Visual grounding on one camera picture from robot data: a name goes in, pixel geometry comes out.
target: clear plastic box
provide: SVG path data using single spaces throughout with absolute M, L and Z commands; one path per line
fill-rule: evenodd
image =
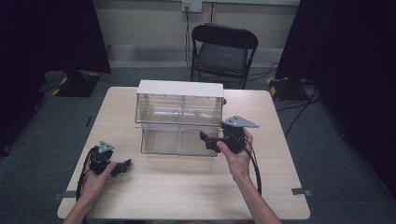
M 222 84 L 141 80 L 135 122 L 142 153 L 217 156 L 199 132 L 218 136 L 223 99 Z

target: box lid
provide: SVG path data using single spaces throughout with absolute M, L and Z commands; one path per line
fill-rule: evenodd
M 224 97 L 222 84 L 141 80 L 137 94 L 160 94 L 160 95 L 185 95 L 198 97 Z

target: wall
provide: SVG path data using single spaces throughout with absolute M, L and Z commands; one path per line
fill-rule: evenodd
M 94 3 L 107 45 L 185 46 L 187 23 L 180 1 Z M 295 4 L 286 4 L 203 3 L 202 13 L 190 14 L 190 30 L 213 21 L 250 30 L 259 38 L 259 49 L 283 49 L 297 10 L 297 6 L 290 6 Z

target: table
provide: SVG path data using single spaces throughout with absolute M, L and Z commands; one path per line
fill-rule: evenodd
M 217 157 L 142 154 L 142 133 L 134 123 L 135 87 L 113 87 L 106 94 L 67 190 L 76 190 L 84 159 L 99 141 L 116 148 L 111 160 L 133 160 L 125 174 L 110 177 L 88 218 L 222 220 L 251 219 L 223 154 Z M 301 183 L 267 91 L 224 90 L 223 118 L 239 115 L 260 125 L 248 129 L 262 175 L 262 196 L 281 219 L 307 219 Z M 256 183 L 253 166 L 251 178 Z M 58 216 L 65 218 L 75 199 L 64 198 Z

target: electrical outlet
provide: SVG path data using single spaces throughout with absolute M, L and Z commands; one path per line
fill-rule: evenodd
M 187 11 L 192 12 L 192 2 L 191 1 L 181 1 L 181 11 Z
M 202 12 L 202 1 L 192 1 L 192 12 Z

